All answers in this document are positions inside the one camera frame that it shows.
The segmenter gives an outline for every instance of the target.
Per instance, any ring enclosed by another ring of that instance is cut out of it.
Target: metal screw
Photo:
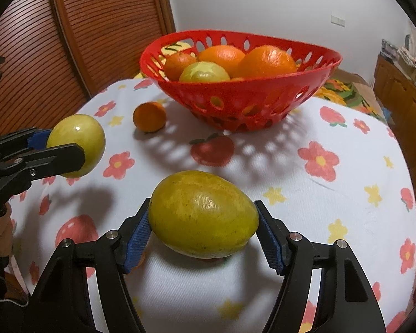
[[[69,238],[66,238],[66,239],[63,239],[60,242],[60,246],[63,247],[63,248],[67,248],[67,247],[69,247],[71,245],[71,243],[72,243],[72,240],[69,239]]]
[[[299,241],[299,240],[302,239],[302,234],[301,233],[298,233],[298,232],[292,232],[290,234],[290,239],[291,240],[294,240],[294,241]]]
[[[119,232],[117,230],[110,230],[105,234],[105,237],[108,239],[114,239],[117,238],[117,235],[119,235]]]
[[[339,248],[345,249],[348,246],[348,243],[343,240],[343,239],[339,239],[336,244],[338,245]]]

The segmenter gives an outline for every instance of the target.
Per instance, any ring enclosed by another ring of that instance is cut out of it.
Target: table
[[[168,115],[154,134],[137,131],[132,121],[146,101],[163,104]],[[347,240],[388,332],[404,319],[416,279],[416,206],[402,152],[383,123],[312,97],[269,129],[216,131],[148,79],[114,83],[79,113],[94,116],[105,130],[97,167],[80,179],[35,181],[11,200],[14,254],[30,292],[62,239],[90,241],[117,229],[160,180],[197,169],[263,200],[310,241]],[[96,327],[106,332],[94,270],[87,275]],[[283,280],[255,235],[243,251],[217,261],[185,257],[152,235],[144,263],[125,279],[149,333],[260,332]],[[311,327],[319,279],[315,271],[302,332]]]

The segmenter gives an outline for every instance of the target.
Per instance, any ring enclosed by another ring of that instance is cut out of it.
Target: wall outlet
[[[345,20],[340,19],[339,17],[333,16],[333,15],[331,15],[331,23],[335,24],[335,25],[345,27]]]

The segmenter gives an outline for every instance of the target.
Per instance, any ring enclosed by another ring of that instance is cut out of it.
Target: white wall
[[[341,65],[371,79],[381,39],[400,47],[407,16],[395,0],[170,0],[178,31],[222,29],[284,37],[327,46]],[[331,14],[346,20],[331,24]]]

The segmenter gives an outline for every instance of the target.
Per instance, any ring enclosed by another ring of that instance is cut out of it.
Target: gloved hand
[[[0,217],[0,257],[6,257],[12,250],[11,205],[6,203],[7,212]]]

